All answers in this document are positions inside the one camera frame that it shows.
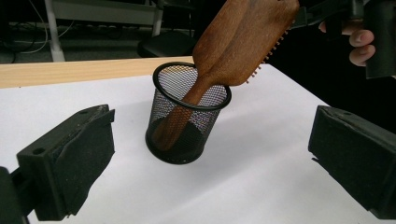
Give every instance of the cable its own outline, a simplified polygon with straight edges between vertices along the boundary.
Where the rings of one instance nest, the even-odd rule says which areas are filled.
[[[8,47],[6,46],[6,43],[5,43],[5,42],[2,42],[2,44],[3,44],[3,47],[4,47],[5,49],[9,50],[9,51],[12,53],[12,61],[11,61],[10,63],[15,63],[15,61],[17,61],[17,52],[15,52],[14,50],[8,48]]]
[[[44,25],[44,31],[45,31],[45,33],[46,33],[46,39],[45,39],[43,45],[42,45],[39,49],[35,49],[35,50],[32,50],[32,51],[23,51],[23,52],[21,52],[21,53],[36,53],[36,52],[39,52],[40,50],[42,50],[42,49],[47,45],[48,40],[49,40],[49,34],[48,34],[48,31],[47,31],[47,25],[46,25],[46,23],[44,23],[43,18],[41,17],[41,15],[40,15],[40,13],[38,12],[37,8],[35,8],[35,4],[33,4],[32,0],[29,0],[29,3],[30,3],[30,5],[32,5],[33,9],[35,10],[35,13],[37,13],[38,18],[41,20],[41,22],[42,22],[43,25]]]
[[[72,28],[72,26],[74,25],[74,22],[75,21],[72,21],[72,23],[66,28],[66,30],[65,31],[63,31],[60,35],[58,35],[58,37],[61,37],[61,36],[63,36],[63,35],[65,35],[69,30],[70,30],[70,28]],[[31,42],[30,41],[22,41],[22,40],[17,40],[17,41],[14,41],[15,43],[25,43],[25,44],[30,44]],[[43,43],[46,43],[46,41],[36,41],[35,42],[35,44],[43,44]]]
[[[13,41],[14,43],[27,43],[27,44],[30,44],[28,47],[26,47],[24,49],[14,50],[11,46],[7,46],[7,45],[5,45],[5,47],[11,49],[12,51],[14,51],[16,53],[24,52],[24,51],[30,49],[35,44],[35,40],[37,39],[36,32],[37,32],[37,22],[35,22],[35,29],[34,29],[34,35],[33,35],[33,40],[32,41]]]

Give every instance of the human hand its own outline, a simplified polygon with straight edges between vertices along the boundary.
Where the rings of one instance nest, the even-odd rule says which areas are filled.
[[[365,66],[366,61],[373,57],[375,46],[373,32],[364,30],[362,21],[347,21],[343,24],[343,35],[349,35],[349,43],[354,49],[349,54],[349,60],[357,66]],[[326,24],[322,22],[319,30],[326,33]]]

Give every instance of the hairbrush handle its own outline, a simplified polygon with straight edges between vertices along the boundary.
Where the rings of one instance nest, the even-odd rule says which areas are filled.
[[[182,102],[188,105],[198,105],[201,98],[210,88],[210,85],[207,84],[204,78],[198,77],[194,85],[183,97]],[[173,108],[153,134],[153,141],[159,150],[167,151],[174,146],[189,122],[192,112],[191,109],[181,105],[176,105]]]
[[[364,28],[373,32],[374,56],[367,61],[366,77],[396,75],[395,3],[393,0],[371,0],[364,7]]]

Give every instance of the floor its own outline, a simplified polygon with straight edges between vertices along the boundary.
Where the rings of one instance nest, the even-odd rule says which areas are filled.
[[[136,25],[64,23],[59,27],[59,35],[68,62],[139,58],[137,43],[150,38],[152,31],[151,27]],[[35,27],[31,22],[17,23],[11,27],[14,43],[0,47],[0,63],[52,62],[49,30],[42,24]]]

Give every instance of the white paper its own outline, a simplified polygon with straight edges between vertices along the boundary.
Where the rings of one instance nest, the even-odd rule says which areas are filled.
[[[186,165],[145,143],[151,76],[0,90],[0,165],[81,109],[108,104],[115,150],[78,214],[62,223],[375,224],[317,163],[307,145],[317,97],[270,65],[232,87],[203,155]],[[29,219],[37,223],[33,212]]]

